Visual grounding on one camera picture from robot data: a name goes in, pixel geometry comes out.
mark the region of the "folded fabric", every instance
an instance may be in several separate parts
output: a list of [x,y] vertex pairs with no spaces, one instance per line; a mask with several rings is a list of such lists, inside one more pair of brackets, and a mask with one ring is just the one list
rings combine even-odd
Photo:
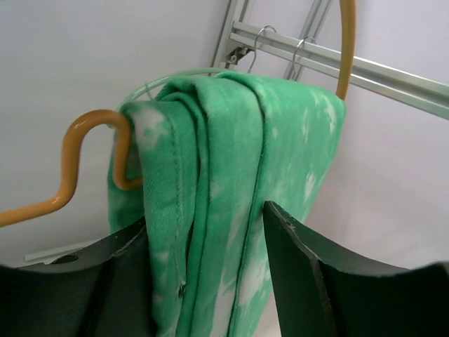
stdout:
[[109,221],[145,215],[158,336],[253,335],[271,291],[262,205],[305,220],[344,111],[324,89],[236,72],[177,78],[123,107],[128,177],[143,187],[120,190],[110,169]]

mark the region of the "green cloth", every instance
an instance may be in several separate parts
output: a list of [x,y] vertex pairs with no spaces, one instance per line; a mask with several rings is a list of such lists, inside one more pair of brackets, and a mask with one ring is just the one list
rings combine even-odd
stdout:
[[327,90],[224,72],[128,103],[128,177],[108,175],[112,232],[145,215],[160,337],[248,337],[272,289],[262,205],[304,221],[335,155],[345,104]]

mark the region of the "wire hanger hook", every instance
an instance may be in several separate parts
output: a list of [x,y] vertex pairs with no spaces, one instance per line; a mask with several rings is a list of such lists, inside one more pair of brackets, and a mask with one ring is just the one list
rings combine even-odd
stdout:
[[316,40],[315,40],[315,38],[313,38],[313,37],[305,37],[305,38],[301,39],[301,40],[298,42],[298,44],[297,44],[297,46],[296,46],[296,49],[295,49],[295,52],[293,53],[293,59],[292,59],[292,62],[293,62],[293,63],[292,63],[293,71],[292,71],[292,76],[290,76],[290,79],[296,80],[296,78],[295,78],[295,76],[297,75],[297,74],[296,74],[296,55],[297,55],[297,51],[300,49],[300,47],[303,45],[303,43],[304,43],[306,40],[310,40],[310,41],[312,41],[314,44],[316,43]]
[[274,28],[273,26],[270,26],[270,25],[267,25],[267,26],[263,27],[257,33],[257,36],[254,39],[254,58],[253,58],[253,61],[251,62],[250,69],[248,69],[248,71],[247,71],[248,74],[250,74],[251,70],[253,70],[253,65],[254,65],[255,59],[257,57],[257,40],[259,39],[259,36],[261,35],[261,33],[265,32],[266,29],[272,29],[273,32],[277,33],[276,28]]

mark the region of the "fabric fold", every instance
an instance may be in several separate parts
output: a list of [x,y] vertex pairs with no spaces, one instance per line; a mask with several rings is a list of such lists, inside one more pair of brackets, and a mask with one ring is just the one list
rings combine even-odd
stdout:
[[181,77],[121,111],[133,127],[111,231],[145,215],[158,336],[252,336],[271,291],[262,205],[304,221],[335,155],[344,103],[293,81]]

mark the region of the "towel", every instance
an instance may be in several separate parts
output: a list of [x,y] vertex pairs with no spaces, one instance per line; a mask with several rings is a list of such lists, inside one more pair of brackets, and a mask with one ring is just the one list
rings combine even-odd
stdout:
[[305,221],[344,102],[294,81],[223,72],[175,78],[121,113],[133,128],[128,177],[143,186],[120,190],[112,155],[109,222],[114,232],[145,215],[157,336],[252,336],[272,290],[263,203]]

